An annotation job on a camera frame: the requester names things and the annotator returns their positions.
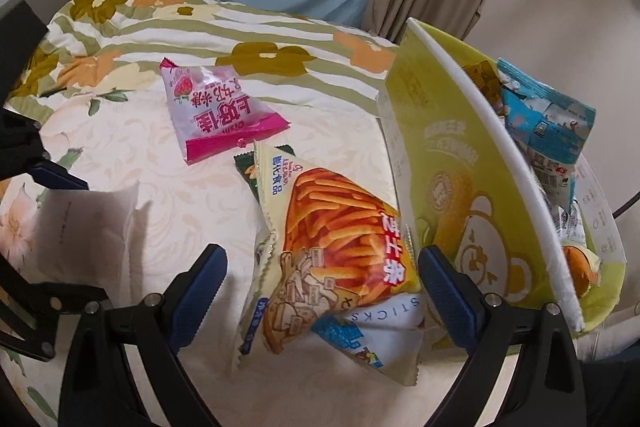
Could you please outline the orange sticks snack bag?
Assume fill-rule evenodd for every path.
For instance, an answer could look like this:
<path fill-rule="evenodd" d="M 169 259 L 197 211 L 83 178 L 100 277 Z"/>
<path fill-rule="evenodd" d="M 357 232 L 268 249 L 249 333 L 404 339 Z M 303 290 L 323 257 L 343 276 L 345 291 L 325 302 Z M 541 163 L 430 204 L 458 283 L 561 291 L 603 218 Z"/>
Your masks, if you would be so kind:
<path fill-rule="evenodd" d="M 399 212 L 288 145 L 235 156 L 264 225 L 238 333 L 247 366 L 317 335 L 403 386 L 418 380 L 425 298 Z"/>

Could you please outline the pink strawberry snack bag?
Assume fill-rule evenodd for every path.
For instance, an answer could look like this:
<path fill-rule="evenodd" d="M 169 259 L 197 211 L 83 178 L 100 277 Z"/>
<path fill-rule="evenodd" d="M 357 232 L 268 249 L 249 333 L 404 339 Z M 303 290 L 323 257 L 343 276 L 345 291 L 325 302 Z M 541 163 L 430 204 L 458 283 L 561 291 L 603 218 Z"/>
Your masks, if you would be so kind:
<path fill-rule="evenodd" d="M 182 67 L 164 58 L 160 77 L 180 150 L 189 165 L 290 127 L 276 110 L 244 91 L 231 66 Z"/>

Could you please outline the white paper sheet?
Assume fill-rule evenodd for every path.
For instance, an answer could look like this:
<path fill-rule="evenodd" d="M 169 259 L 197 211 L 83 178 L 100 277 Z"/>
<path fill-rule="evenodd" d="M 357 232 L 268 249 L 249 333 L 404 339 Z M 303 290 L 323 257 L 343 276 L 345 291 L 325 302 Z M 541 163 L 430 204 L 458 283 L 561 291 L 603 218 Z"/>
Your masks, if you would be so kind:
<path fill-rule="evenodd" d="M 36 214 L 25 270 L 34 282 L 102 287 L 115 306 L 131 303 L 130 254 L 139 187 L 47 193 Z"/>

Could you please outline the cream floral table cloth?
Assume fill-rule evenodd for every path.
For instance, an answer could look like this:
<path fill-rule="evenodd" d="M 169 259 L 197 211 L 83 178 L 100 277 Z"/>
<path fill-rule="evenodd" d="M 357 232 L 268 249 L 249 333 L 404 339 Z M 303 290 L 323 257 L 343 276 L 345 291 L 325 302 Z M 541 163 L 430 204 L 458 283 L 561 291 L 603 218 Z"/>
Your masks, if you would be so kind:
<path fill-rule="evenodd" d="M 131 297 L 163 291 L 209 243 L 227 251 L 229 271 L 190 347 L 179 353 L 198 393 L 224 426 L 423 426 L 459 373 L 461 361 L 421 365 L 414 387 L 342 355 L 314 334 L 280 357 L 235 369 L 234 334 L 250 289 L 253 247 L 262 224 L 254 196 L 233 165 L 233 150 L 186 165 L 160 91 L 126 93 L 127 102 L 70 98 L 41 130 L 56 160 L 76 155 L 70 171 L 96 191 L 139 183 L 131 233 Z M 270 139 L 290 144 L 311 164 L 343 173 L 397 206 L 376 118 L 347 109 L 270 102 L 291 127 Z M 1 185 L 1 246 L 10 259 L 31 254 L 41 188 L 29 176 Z M 1 350 L 6 376 L 41 426 L 56 426 L 62 364 L 78 317 L 62 317 L 58 355 L 49 363 Z"/>

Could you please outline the green cardboard snack box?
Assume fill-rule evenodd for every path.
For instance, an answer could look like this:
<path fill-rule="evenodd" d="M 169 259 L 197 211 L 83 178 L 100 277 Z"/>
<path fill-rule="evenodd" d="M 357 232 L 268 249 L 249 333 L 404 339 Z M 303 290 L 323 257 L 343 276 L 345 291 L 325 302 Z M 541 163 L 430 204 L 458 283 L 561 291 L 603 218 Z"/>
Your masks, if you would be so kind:
<path fill-rule="evenodd" d="M 501 86 L 497 60 L 408 20 L 378 115 L 410 246 L 437 246 L 512 305 L 555 301 L 574 332 L 591 332 L 625 280 L 612 211 L 582 153 L 570 209 L 549 204 L 506 131 Z"/>

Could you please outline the blue snack bag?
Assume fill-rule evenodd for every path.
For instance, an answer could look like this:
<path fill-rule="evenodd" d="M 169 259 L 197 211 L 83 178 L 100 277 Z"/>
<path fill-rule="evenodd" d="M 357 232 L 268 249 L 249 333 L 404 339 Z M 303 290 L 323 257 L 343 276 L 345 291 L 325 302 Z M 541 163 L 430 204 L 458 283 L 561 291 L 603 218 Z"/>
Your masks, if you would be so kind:
<path fill-rule="evenodd" d="M 569 210 L 574 199 L 575 167 L 597 112 L 522 72 L 497 61 L 506 110 L 506 131 L 534 170 L 549 204 Z"/>

